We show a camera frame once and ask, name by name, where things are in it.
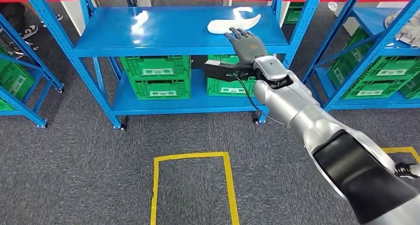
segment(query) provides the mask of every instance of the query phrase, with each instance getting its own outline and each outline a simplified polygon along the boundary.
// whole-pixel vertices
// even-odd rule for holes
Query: black arm cover
[[[314,157],[346,195],[361,224],[378,218],[419,194],[389,173],[347,132],[332,139]]]

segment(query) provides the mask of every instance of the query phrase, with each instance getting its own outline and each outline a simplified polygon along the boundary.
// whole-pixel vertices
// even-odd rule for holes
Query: black cable
[[[278,123],[278,124],[284,125],[284,123],[282,123],[282,122],[280,122],[280,121],[277,121],[277,120],[273,119],[272,117],[268,116],[266,113],[264,113],[262,110],[260,110],[260,109],[259,109],[259,108],[255,105],[254,101],[252,100],[251,96],[249,95],[249,92],[248,92],[247,87],[246,87],[246,86],[245,86],[245,84],[242,82],[242,80],[241,80],[241,79],[239,79],[239,77],[238,77],[237,75],[235,75],[235,74],[228,74],[228,75],[235,77],[235,78],[239,81],[239,83],[241,83],[242,88],[244,88],[245,93],[247,94],[248,100],[251,102],[251,105],[252,105],[252,106],[253,106],[253,107],[254,107],[254,108],[255,108],[255,109],[256,109],[259,113],[261,113],[262,115],[266,116],[267,118],[269,118],[269,119],[271,119],[271,120],[275,121],[275,122],[276,122],[276,123]]]

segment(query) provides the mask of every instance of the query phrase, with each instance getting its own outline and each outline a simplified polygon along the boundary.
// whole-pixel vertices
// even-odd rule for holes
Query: green storage bin
[[[0,54],[6,54],[0,48]],[[0,58],[0,86],[18,100],[23,100],[28,90],[34,84],[34,78],[19,64]],[[14,108],[5,100],[0,99],[0,111],[12,111]]]
[[[409,100],[420,98],[420,73],[401,87],[400,92]]]
[[[236,64],[239,62],[239,58],[236,55],[208,55],[207,59],[219,60],[230,64]]]
[[[190,56],[120,57],[130,80],[185,79],[191,73]]]
[[[359,28],[350,38],[346,47],[366,38],[368,38],[368,34]],[[335,87],[343,82],[372,45],[373,43],[366,43],[334,61],[327,74]],[[420,72],[420,57],[418,56],[381,56],[364,71],[359,80],[365,82],[409,80],[418,72]]]
[[[252,97],[254,96],[255,80],[255,77],[250,77],[248,80],[242,81]],[[212,78],[207,78],[207,94],[213,96],[247,96],[239,81],[226,82]]]
[[[191,98],[191,81],[189,79],[137,80],[133,89],[139,100]]]
[[[6,101],[0,99],[0,111],[13,111],[14,108]]]
[[[304,2],[291,2],[284,17],[285,24],[296,24],[301,16]]]
[[[409,80],[356,81],[342,99],[388,98]]]

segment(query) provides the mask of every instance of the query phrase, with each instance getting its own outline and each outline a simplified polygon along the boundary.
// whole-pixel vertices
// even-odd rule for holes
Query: gray carpet
[[[334,16],[321,4],[293,61],[301,75]],[[56,11],[63,9],[54,4]],[[77,33],[62,20],[73,41]],[[290,36],[292,26],[284,26]],[[340,31],[333,48],[348,40]],[[39,56],[65,83],[51,91],[39,130],[23,117],[0,118],[0,224],[125,225],[150,223],[153,158],[227,151],[239,219],[244,225],[355,225],[350,206],[333,198],[312,173],[312,163],[290,131],[251,113],[130,116],[126,132],[111,124],[46,29],[30,39]],[[106,64],[112,98],[116,81]],[[380,146],[420,151],[420,110],[334,111]],[[395,160],[413,161],[407,155]],[[221,158],[161,162],[158,225],[231,224]],[[420,180],[409,183],[420,189]]]

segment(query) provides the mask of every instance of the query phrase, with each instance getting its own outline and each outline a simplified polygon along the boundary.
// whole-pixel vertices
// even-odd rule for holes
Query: white shoe insole
[[[230,33],[229,28],[242,28],[243,30],[248,30],[254,27],[261,18],[261,14],[253,18],[242,18],[239,11],[253,12],[251,7],[238,7],[233,9],[233,14],[235,19],[216,19],[210,21],[207,25],[207,30],[214,34],[224,34]]]

